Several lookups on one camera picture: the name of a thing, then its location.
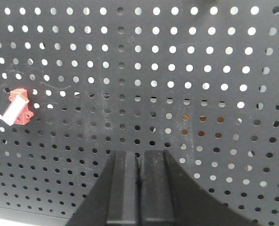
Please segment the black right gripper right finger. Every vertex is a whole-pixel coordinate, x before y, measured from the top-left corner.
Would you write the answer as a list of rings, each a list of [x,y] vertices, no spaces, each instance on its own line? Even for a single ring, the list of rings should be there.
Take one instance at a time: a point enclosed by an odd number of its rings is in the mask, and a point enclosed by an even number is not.
[[[168,151],[145,151],[141,168],[143,226],[252,226],[203,190]]]

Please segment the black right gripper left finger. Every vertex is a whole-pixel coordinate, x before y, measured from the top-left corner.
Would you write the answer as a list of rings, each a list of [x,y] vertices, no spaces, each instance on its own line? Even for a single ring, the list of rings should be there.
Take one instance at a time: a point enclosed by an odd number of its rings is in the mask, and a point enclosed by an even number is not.
[[[139,225],[138,163],[135,155],[115,151],[68,226]]]

